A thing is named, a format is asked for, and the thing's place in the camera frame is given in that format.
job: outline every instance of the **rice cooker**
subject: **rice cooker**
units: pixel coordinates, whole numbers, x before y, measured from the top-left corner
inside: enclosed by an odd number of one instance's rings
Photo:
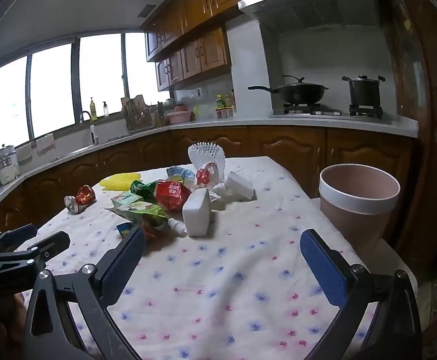
[[[14,181],[20,174],[17,153],[13,145],[2,145],[0,149],[0,183],[2,185]]]

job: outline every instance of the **wok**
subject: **wok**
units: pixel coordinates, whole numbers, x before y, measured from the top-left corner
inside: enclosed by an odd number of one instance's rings
[[[327,87],[318,84],[309,84],[303,82],[305,77],[297,78],[295,76],[284,76],[291,77],[298,80],[295,84],[281,85],[277,88],[267,88],[266,86],[249,86],[249,90],[260,89],[270,93],[278,93],[283,101],[293,104],[293,105],[311,105],[315,104],[323,97],[325,89]]]

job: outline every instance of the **window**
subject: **window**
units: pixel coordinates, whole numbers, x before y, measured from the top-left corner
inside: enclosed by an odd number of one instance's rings
[[[147,62],[145,34],[131,32],[125,34],[125,56],[130,97],[143,95],[145,104],[155,105],[170,98],[168,91],[158,91],[155,63]]]
[[[103,102],[109,112],[122,109],[125,96],[122,81],[121,35],[98,35],[80,39],[80,92],[82,109],[90,111],[93,97],[97,116],[103,116]]]
[[[25,112],[27,57],[0,67],[0,148],[28,142]]]
[[[71,99],[71,44],[32,55],[30,107],[35,138],[75,123]]]

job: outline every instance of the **electrical outlet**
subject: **electrical outlet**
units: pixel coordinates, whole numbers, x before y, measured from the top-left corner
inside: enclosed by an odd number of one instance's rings
[[[196,99],[197,97],[200,97],[202,95],[200,88],[194,89],[193,91],[191,91],[191,99]]]

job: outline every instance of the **ceiling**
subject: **ceiling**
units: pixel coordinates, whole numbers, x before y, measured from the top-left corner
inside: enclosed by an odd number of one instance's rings
[[[137,29],[146,4],[164,0],[16,0],[0,20],[0,57],[86,31]]]

